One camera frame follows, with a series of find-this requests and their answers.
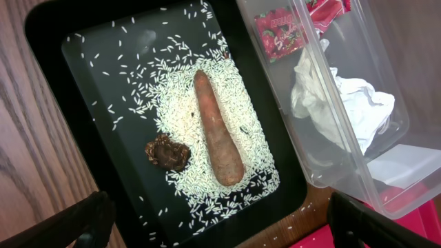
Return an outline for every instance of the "dried mushroom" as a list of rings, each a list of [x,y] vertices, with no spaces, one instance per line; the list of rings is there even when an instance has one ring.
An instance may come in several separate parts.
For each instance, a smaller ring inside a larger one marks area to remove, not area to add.
[[[188,146],[171,142],[167,134],[160,134],[149,142],[145,153],[150,162],[166,170],[182,170],[189,158]]]

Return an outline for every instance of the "red package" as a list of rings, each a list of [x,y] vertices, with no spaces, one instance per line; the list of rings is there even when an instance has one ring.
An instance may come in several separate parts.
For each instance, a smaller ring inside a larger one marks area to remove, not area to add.
[[[336,17],[351,9],[351,0],[305,0],[305,3],[314,27],[321,33]],[[254,21],[270,63],[303,46],[290,7],[271,10],[254,17]]]
[[[271,10],[254,18],[265,53],[271,63],[302,46],[302,39],[299,39],[300,31],[294,25],[292,13],[288,9],[286,7]]]
[[[329,24],[351,10],[351,0],[305,0],[314,27],[323,33]]]

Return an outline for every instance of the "orange carrot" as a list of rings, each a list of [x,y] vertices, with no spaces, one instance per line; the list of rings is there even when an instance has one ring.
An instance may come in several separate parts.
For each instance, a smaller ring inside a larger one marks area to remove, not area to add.
[[[202,70],[198,70],[194,76],[194,87],[214,175],[221,185],[235,185],[242,180],[245,169],[223,122],[212,85]]]

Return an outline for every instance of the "crumpled paper towel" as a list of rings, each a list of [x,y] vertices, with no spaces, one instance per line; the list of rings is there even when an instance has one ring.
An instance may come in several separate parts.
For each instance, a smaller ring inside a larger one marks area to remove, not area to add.
[[[322,39],[320,43],[323,51],[329,46],[329,41],[326,39]],[[395,97],[384,92],[376,92],[373,86],[364,79],[344,79],[337,76],[337,68],[330,68],[330,70],[360,149],[364,154],[371,145],[377,130],[382,128],[391,115]],[[346,140],[342,139],[339,134],[307,49],[303,49],[294,71],[296,84],[291,92],[291,110],[294,117],[310,116],[314,126],[323,136],[340,148],[347,149]]]

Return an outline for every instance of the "rice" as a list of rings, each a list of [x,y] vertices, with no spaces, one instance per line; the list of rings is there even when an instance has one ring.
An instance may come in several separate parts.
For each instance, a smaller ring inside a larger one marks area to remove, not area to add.
[[[242,181],[235,186],[222,186],[216,180],[209,162],[194,92],[194,75],[198,69],[202,69],[212,82],[223,120],[238,147],[246,169]],[[191,212],[197,211],[201,205],[205,205],[204,208],[209,207],[205,200],[228,199],[229,195],[244,191],[248,185],[257,187],[254,182],[257,180],[256,175],[266,176],[267,181],[260,185],[260,193],[247,194],[243,197],[245,205],[250,205],[275,191],[280,182],[278,172],[274,167],[273,157],[253,110],[251,99],[234,62],[218,55],[217,59],[199,58],[194,65],[185,66],[184,70],[175,72],[164,70],[164,73],[167,76],[160,80],[156,87],[160,90],[150,88],[151,93],[160,96],[156,126],[160,132],[170,134],[174,142],[186,144],[192,152],[184,171],[168,174],[168,182],[173,182],[176,191],[185,194],[188,202],[192,203]],[[231,202],[227,207],[213,208],[210,211],[222,218],[229,218],[237,213],[239,208],[238,204]]]

